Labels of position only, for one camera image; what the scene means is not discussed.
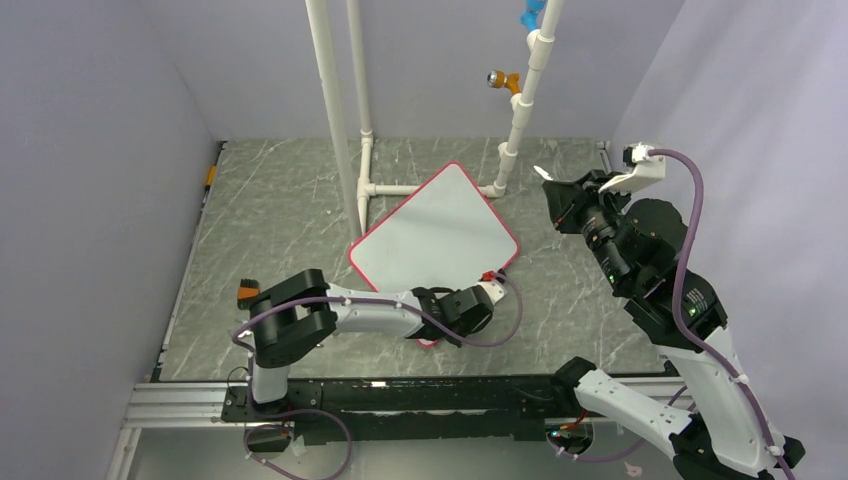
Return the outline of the red-framed whiteboard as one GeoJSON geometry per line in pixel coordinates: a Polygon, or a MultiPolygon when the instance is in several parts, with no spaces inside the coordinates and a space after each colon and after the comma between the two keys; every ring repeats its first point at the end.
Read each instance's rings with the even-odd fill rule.
{"type": "Polygon", "coordinates": [[[465,289],[516,258],[519,242],[458,163],[445,164],[348,251],[369,292],[465,289]]]}

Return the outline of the white marker pen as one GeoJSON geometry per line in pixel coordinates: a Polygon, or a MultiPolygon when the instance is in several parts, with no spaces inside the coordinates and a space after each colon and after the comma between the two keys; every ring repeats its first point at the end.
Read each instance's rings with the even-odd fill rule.
{"type": "Polygon", "coordinates": [[[552,175],[548,171],[543,169],[542,167],[540,167],[538,165],[534,165],[533,169],[543,180],[554,181],[554,178],[552,177],[552,175]]]}

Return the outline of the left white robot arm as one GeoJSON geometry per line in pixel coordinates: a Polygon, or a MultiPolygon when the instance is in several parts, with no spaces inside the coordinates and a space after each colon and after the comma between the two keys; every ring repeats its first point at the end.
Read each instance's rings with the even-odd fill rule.
{"type": "Polygon", "coordinates": [[[243,279],[237,307],[249,315],[236,331],[252,336],[248,363],[248,407],[264,420],[287,406],[291,367],[327,337],[339,333],[378,333],[460,346],[490,322],[506,295],[503,283],[487,273],[465,289],[416,287],[399,293],[351,290],[306,269],[272,287],[243,279]]]}

